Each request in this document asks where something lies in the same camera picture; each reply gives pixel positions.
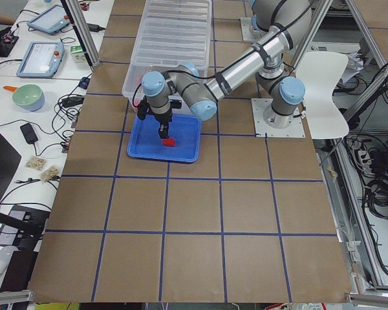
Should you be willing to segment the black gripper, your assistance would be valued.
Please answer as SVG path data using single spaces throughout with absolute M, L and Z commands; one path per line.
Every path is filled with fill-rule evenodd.
M 161 139 L 169 137 L 169 123 L 172 122 L 172 116 L 172 111 L 167 111 L 163 114 L 154 113 L 155 119 L 160 123 L 160 127 L 158 128 L 158 135 Z

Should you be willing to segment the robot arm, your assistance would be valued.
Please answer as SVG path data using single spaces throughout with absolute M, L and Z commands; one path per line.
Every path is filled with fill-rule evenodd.
M 298 45 L 312 18 L 311 1 L 251 1 L 254 27 L 264 36 L 225 69 L 211 77 L 200 77 L 193 63 L 173 70 L 152 71 L 142 78 L 144 98 L 136 106 L 137 116 L 151 114 L 159 123 L 158 135 L 168 138 L 172 121 L 169 97 L 179 94 L 191 113 L 201 121 L 214 116 L 220 99 L 231 94 L 251 76 L 272 97 L 265 108 L 264 121 L 276 129 L 289 126 L 305 95 L 303 82 L 285 74 L 283 55 Z

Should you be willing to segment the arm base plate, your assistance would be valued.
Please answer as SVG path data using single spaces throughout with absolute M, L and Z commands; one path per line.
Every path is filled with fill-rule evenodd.
M 262 32 L 257 28 L 255 16 L 240 18 L 242 40 L 244 42 L 255 42 L 262 38 Z
M 252 98 L 255 135 L 260 138 L 305 138 L 302 117 L 296 106 L 293 114 L 280 116 L 272 110 L 272 99 Z

